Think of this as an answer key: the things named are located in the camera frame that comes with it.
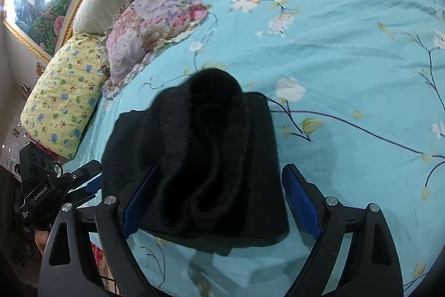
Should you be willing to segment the person's left hand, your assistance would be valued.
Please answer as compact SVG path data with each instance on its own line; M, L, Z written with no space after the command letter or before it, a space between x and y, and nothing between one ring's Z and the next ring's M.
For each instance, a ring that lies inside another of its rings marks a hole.
M35 232L35 244L40 254L43 256L45 253L45 248L48 243L49 232L48 231L36 231Z

